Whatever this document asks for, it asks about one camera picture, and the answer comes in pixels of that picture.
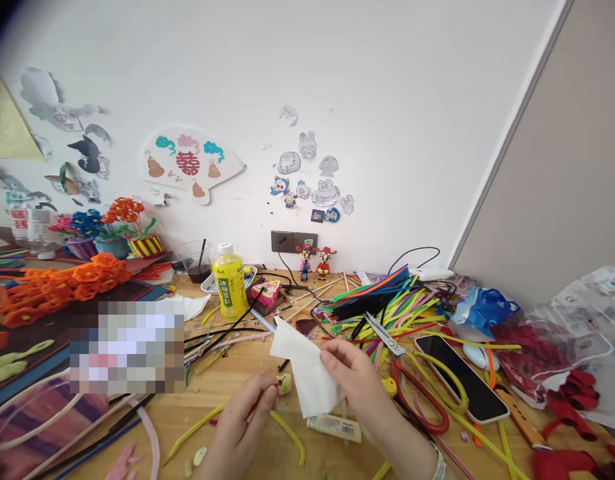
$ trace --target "yellow red striped pot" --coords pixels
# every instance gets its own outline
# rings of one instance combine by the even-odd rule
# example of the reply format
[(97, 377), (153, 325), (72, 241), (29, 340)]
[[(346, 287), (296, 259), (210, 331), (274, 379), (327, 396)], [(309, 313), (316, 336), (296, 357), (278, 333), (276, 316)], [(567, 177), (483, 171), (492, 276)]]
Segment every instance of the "yellow red striped pot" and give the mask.
[(138, 258), (152, 258), (165, 251), (163, 243), (157, 234), (129, 241), (132, 253)]

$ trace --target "scissor blade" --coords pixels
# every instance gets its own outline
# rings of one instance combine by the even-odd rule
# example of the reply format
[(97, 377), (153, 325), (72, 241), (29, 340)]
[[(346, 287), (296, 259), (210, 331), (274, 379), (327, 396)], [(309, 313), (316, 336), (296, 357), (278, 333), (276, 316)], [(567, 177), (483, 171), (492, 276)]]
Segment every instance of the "scissor blade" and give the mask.
[(394, 354), (395, 357), (399, 357), (403, 355), (406, 350), (396, 343), (396, 341), (390, 336), (388, 331), (381, 325), (376, 318), (370, 315), (368, 312), (365, 312), (364, 317), (376, 333), (376, 335), (386, 344), (386, 347), (390, 349), (390, 351)]

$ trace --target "scissors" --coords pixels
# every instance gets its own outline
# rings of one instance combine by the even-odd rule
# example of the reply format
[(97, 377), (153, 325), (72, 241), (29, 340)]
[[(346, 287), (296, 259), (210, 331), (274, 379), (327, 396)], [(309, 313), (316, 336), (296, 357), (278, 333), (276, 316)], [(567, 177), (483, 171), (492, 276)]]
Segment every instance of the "scissors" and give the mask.
[[(376, 318), (374, 318), (369, 313), (365, 312), (364, 316), (374, 333), (386, 344), (386, 347), (390, 349), (392, 354), (394, 355), (394, 360), (390, 365), (390, 375), (396, 384), (396, 394), (394, 395), (394, 401), (405, 411), (406, 416), (410, 420), (410, 423), (415, 425), (416, 427), (422, 425), (425, 429), (435, 435), (441, 435), (445, 433), (450, 428), (450, 419), (448, 418), (448, 414), (445, 409), (436, 401), (436, 399), (432, 396), (432, 394), (419, 382), (414, 375), (412, 375), (401, 363), (401, 356), (407, 355), (412, 361), (416, 362), (414, 355), (412, 352), (404, 349), (401, 345), (396, 343), (396, 341), (392, 338), (392, 336), (386, 331), (386, 329), (381, 325)], [(432, 404), (432, 406), (436, 409), (441, 417), (440, 423), (430, 423), (426, 420), (423, 420), (419, 415), (417, 415), (412, 408), (410, 408), (408, 402), (406, 401), (404, 392), (401, 388), (401, 383), (399, 382), (400, 376), (399, 373), (405, 375), (406, 379), (408, 379), (414, 388), (419, 389), (419, 391), (425, 396), (426, 399)]]

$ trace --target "wooden desk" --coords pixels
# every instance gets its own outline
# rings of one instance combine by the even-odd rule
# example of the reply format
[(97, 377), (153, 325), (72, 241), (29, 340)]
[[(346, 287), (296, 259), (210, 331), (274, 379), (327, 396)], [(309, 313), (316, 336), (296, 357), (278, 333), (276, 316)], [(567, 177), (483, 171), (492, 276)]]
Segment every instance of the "wooden desk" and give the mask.
[[(287, 271), (276, 271), (276, 273), (287, 275)], [(307, 284), (318, 286), (322, 285), (322, 282), (316, 279), (315, 274), (310, 274)], [(181, 295), (188, 297), (205, 295), (198, 285), (189, 281), (187, 276), (177, 278), (175, 285), (177, 292)], [(330, 299), (344, 291), (346, 291), (345, 283), (340, 281), (324, 297)], [(295, 308), (303, 305), (307, 300), (308, 298), (305, 298), (297, 302), (298, 305)], [(200, 323), (210, 309), (216, 305), (218, 305), (218, 298), (214, 297), (199, 317), (185, 324), (185, 328), (188, 330), (186, 338), (204, 333), (205, 330), (200, 329)], [(284, 311), (283, 316), (288, 317), (295, 311), (295, 308)], [(299, 314), (296, 318), (310, 316), (309, 311), (303, 313), (305, 315)], [(215, 321), (215, 329), (221, 324), (227, 323), (221, 317), (220, 312), (213, 315), (208, 324), (213, 321)], [(255, 326), (255, 320), (252, 317), (247, 322), (244, 321), (243, 324), (244, 326)], [(241, 332), (241, 336), (244, 335), (251, 335), (251, 333)], [(320, 345), (324, 341), (320, 339), (319, 335), (319, 339), (315, 342)], [(408, 345), (409, 342), (410, 340), (405, 338), (402, 344), (411, 347), (411, 345)], [(190, 382), (184, 393), (170, 393), (155, 397), (147, 407), (147, 412), (159, 435), (161, 465), (165, 462), (169, 450), (179, 436), (183, 435), (213, 408), (227, 401), (247, 378), (264, 371), (277, 374), (277, 367), (281, 364), (281, 361), (270, 357), (270, 345), (271, 337), (268, 337), (265, 341), (257, 339), (238, 343), (227, 352), (227, 357), (218, 359), (201, 375), (194, 373), (193, 366), (190, 373)], [(291, 365), (288, 365), (284, 372), (291, 372)], [(382, 375), (387, 376), (387, 373), (382, 371)], [(531, 409), (520, 399), (517, 399), (517, 402), (527, 417), (540, 430), (554, 418), (551, 413)], [(430, 419), (436, 421), (434, 413), (432, 413), (434, 410), (426, 409), (426, 407), (427, 405), (424, 402), (426, 413), (429, 411)], [(360, 444), (350, 443), (346, 446), (338, 438), (309, 430), (305, 426), (305, 420), (301, 418), (301, 410), (294, 387), (291, 394), (278, 401), (277, 412), (301, 439), (305, 447), (305, 466), (299, 467), (299, 453), (295, 445), (281, 430), (281, 427), (270, 419), (261, 438), (254, 466), (250, 471), (249, 478), (251, 479), (371, 479), (383, 464), (381, 455), (365, 439)], [(354, 418), (354, 412), (349, 407), (348, 414), (350, 418)], [(340, 415), (340, 410), (335, 410), (334, 415)], [(450, 421), (452, 426), (443, 435), (443, 440), (477, 479), (509, 478), (507, 467), (503, 462), (487, 447), (477, 448), (473, 442), (463, 442), (461, 440), (462, 427), (451, 417)], [(504, 422), (514, 460), (517, 466), (532, 478), (532, 450), (512, 420), (508, 418)], [(605, 444), (615, 443), (615, 441), (601, 426), (592, 423), (590, 423), (590, 426), (598, 434), (599, 440), (596, 442), (585, 442), (579, 438), (573, 429), (559, 427), (550, 437), (550, 444), (556, 449), (586, 450), (597, 462), (605, 464), (610, 460)], [(185, 463), (192, 459), (194, 453), (200, 447), (211, 445), (214, 430), (215, 428), (211, 425), (206, 425), (197, 431), (183, 444), (177, 455), (165, 467), (161, 468), (159, 478), (162, 480), (183, 479)], [(95, 437), (102, 436), (106, 431), (106, 426), (99, 428)], [(502, 450), (495, 423), (484, 426), (483, 433)], [(150, 448), (149, 440), (142, 425), (137, 426), (114, 445), (86, 462), (78, 471), (74, 472), (73, 478), (104, 478), (121, 455), (123, 448), (130, 442), (137, 443), (136, 453), (146, 454), (145, 459), (138, 464), (138, 478), (148, 479), (151, 461)], [(448, 465), (453, 465), (448, 458), (446, 458), (446, 461)], [(458, 469), (455, 468), (455, 470), (460, 478), (464, 478)], [(396, 479), (396, 476), (390, 471), (385, 478)], [(593, 476), (587, 473), (577, 473), (572, 478), (592, 479)]]

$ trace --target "computer mouse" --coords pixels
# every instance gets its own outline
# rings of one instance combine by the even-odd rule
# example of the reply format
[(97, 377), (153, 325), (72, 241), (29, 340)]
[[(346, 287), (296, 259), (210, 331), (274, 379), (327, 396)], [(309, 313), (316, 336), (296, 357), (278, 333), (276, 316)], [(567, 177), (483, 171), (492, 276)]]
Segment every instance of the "computer mouse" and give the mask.
[[(473, 364), (479, 367), (481, 370), (489, 370), (490, 366), (488, 365), (488, 352), (484, 348), (473, 347), (472, 345), (463, 345), (463, 353), (466, 354), (468, 360), (470, 360)], [(501, 363), (499, 359), (496, 357), (496, 354), (493, 352), (492, 357), (494, 358), (494, 371), (497, 371), (501, 367)]]

